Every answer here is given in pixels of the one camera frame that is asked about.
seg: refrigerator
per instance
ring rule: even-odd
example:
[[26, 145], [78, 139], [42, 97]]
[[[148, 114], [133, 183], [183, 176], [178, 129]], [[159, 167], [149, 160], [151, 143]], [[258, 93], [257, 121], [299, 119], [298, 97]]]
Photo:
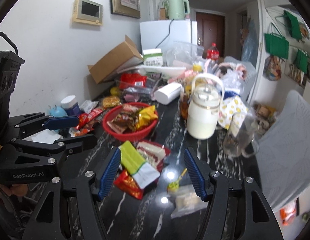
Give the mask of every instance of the refrigerator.
[[140, 28], [142, 49], [156, 48], [168, 33], [169, 36], [158, 46], [162, 51], [170, 49], [174, 41], [197, 45], [197, 22], [190, 19], [141, 22]]

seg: coca-cola bottle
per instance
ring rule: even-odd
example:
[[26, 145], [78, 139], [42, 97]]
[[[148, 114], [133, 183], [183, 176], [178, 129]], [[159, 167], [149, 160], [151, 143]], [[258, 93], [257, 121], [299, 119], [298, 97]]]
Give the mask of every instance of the coca-cola bottle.
[[216, 47], [216, 43], [212, 43], [212, 46], [207, 50], [207, 59], [211, 60], [218, 60], [219, 58], [219, 52]]

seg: white chair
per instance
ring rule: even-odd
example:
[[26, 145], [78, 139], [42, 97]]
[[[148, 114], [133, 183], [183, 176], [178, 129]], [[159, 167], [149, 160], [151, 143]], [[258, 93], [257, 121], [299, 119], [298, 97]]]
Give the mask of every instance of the white chair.
[[263, 193], [273, 212], [310, 186], [310, 105], [291, 90], [256, 155]]

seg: green electric kettle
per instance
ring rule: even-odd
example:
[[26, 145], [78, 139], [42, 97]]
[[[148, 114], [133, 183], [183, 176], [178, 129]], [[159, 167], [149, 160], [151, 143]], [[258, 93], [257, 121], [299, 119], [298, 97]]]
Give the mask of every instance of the green electric kettle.
[[185, 20], [189, 18], [190, 3], [188, 0], [165, 0], [166, 18], [170, 20]]

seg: wall thermostat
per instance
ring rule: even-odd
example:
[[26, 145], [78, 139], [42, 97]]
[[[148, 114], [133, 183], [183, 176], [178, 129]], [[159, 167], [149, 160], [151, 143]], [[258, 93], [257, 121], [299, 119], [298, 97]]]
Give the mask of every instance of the wall thermostat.
[[103, 25], [103, 5], [89, 0], [75, 0], [73, 22]]

